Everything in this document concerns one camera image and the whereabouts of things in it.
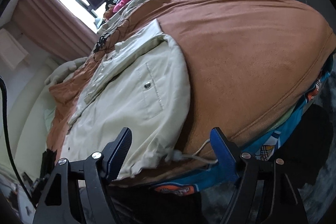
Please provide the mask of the beige jacket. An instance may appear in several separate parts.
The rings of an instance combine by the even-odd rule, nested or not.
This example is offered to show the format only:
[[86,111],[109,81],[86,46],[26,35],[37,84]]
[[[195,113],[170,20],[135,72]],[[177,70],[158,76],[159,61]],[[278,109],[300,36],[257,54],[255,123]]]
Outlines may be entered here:
[[184,55],[152,20],[102,59],[68,121],[61,156],[84,160],[127,127],[132,142],[118,178],[134,177],[171,153],[189,108]]

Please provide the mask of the beige pillow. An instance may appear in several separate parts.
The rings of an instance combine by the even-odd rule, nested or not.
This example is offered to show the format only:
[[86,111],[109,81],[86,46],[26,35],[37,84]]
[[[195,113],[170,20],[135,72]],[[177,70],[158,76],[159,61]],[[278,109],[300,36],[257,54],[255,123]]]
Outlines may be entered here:
[[71,73],[74,73],[86,61],[87,57],[68,61],[56,68],[45,80],[45,86],[62,83]]

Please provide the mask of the orange-brown blanket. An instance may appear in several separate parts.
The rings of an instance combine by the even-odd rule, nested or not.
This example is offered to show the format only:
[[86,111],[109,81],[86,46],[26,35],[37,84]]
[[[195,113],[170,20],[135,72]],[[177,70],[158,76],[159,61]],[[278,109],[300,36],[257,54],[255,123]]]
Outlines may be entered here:
[[[189,75],[190,108],[174,147],[183,153],[196,152],[214,127],[239,148],[249,145],[293,108],[333,61],[335,34],[326,19],[304,3],[179,1],[186,15],[177,35],[166,33],[171,24],[154,20],[179,45]],[[57,157],[62,157],[80,93],[111,52],[96,63],[88,58],[70,79],[50,87],[56,112],[46,145]],[[114,183],[153,184],[198,167],[196,162],[165,162],[164,157],[156,168],[117,177]]]

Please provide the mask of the pink curtain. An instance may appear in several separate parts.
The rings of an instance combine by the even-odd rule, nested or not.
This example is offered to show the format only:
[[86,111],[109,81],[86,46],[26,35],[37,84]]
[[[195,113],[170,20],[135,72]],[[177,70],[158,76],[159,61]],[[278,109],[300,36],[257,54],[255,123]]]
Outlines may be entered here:
[[186,15],[182,9],[179,0],[148,0],[103,36],[98,36],[94,24],[87,26],[60,0],[19,0],[12,20],[27,38],[60,60],[89,57],[96,63],[114,49],[115,43],[131,37],[154,19],[163,26],[171,24],[173,28],[166,33],[177,35]]

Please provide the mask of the beige floral bedding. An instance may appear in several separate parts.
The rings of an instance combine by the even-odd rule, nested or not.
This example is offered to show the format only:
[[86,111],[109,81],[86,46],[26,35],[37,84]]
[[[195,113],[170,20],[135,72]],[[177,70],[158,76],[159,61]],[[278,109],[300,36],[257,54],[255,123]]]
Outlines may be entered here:
[[115,30],[122,22],[127,20],[129,15],[140,5],[148,0],[131,0],[120,11],[116,12],[106,23],[97,31],[98,36],[103,36]]

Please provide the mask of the pink cloth by window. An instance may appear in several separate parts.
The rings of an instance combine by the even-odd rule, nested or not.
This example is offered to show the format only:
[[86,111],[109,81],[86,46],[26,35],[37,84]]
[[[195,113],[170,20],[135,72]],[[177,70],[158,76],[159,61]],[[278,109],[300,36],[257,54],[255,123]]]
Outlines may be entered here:
[[131,0],[119,0],[117,2],[117,4],[114,6],[113,12],[116,13],[116,12],[120,11],[130,1]]

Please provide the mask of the white jacket drawstring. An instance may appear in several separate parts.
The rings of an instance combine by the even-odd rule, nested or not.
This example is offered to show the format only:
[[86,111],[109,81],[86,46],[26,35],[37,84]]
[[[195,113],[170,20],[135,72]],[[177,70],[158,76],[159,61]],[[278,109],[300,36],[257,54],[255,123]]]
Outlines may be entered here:
[[177,149],[172,150],[170,153],[168,153],[165,157],[165,162],[179,162],[179,161],[185,161],[185,160],[196,160],[203,162],[205,164],[216,164],[218,160],[211,160],[206,159],[204,157],[199,156],[200,152],[204,149],[206,145],[210,143],[210,139],[207,139],[201,147],[193,154],[186,154],[182,151],[179,151]]

